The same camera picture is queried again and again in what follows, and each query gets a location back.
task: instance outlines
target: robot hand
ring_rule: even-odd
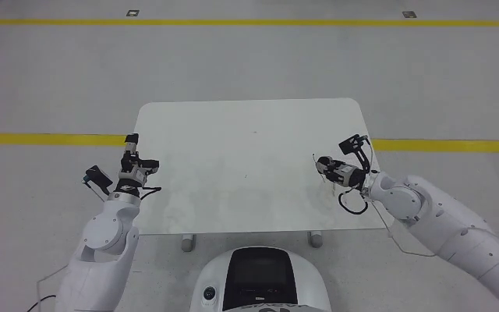
[[[340,144],[344,154],[357,155],[363,169],[323,156],[317,160],[317,171],[333,183],[358,190],[363,198],[380,201],[426,248],[468,272],[499,298],[499,238],[490,226],[421,177],[395,180],[385,172],[370,171],[365,155],[359,153],[363,140],[370,144],[359,135]]]
[[[80,245],[71,257],[56,297],[56,312],[113,311],[118,306],[139,239],[138,229],[132,226],[141,202],[138,188],[144,188],[147,176],[159,168],[158,161],[139,158],[138,139],[136,133],[126,137],[122,169],[114,192],[107,191],[111,180],[97,166],[89,169],[83,178],[85,184],[95,182],[108,199],[102,213],[89,220],[83,230]],[[161,188],[147,189],[155,192]],[[97,263],[96,250],[120,256],[116,261]]]

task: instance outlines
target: table leg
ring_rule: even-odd
[[[309,231],[306,233],[309,239],[309,245],[313,248],[320,248],[322,246],[322,232]]]
[[[195,234],[184,234],[182,235],[182,251],[189,253],[193,251],[196,245],[196,235]]]

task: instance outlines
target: black cable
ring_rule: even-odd
[[[352,192],[352,190],[354,190],[354,188],[351,188],[350,190],[347,190],[346,192],[343,192],[340,194],[340,196],[338,196],[338,203],[340,204],[340,206],[342,206],[343,209],[345,209],[347,212],[351,213],[352,215],[361,215],[363,214],[364,212],[366,212],[367,208],[369,207],[369,204],[367,202],[366,203],[366,206],[364,207],[364,209],[362,209],[361,211],[351,211],[350,209],[348,209],[343,203],[342,203],[342,197],[343,195],[346,195],[350,192]]]
[[[140,200],[143,200],[144,198],[148,197],[149,195],[159,192],[161,190],[161,187],[143,187],[142,190],[152,190],[147,194],[144,194]]]
[[[42,298],[40,300],[40,302],[42,302],[43,300],[47,299],[47,298],[55,298],[55,295],[50,295],[50,296],[46,296],[45,298]],[[38,303],[35,303],[27,312],[30,312],[32,309],[34,309],[36,306],[38,305]]]

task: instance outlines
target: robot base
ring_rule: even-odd
[[[272,303],[331,311],[324,280],[313,264],[287,250],[250,246],[227,251],[203,268],[190,312]]]

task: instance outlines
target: camera lens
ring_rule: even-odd
[[[203,292],[203,297],[206,300],[212,300],[213,298],[215,298],[215,288],[211,286],[205,288]]]

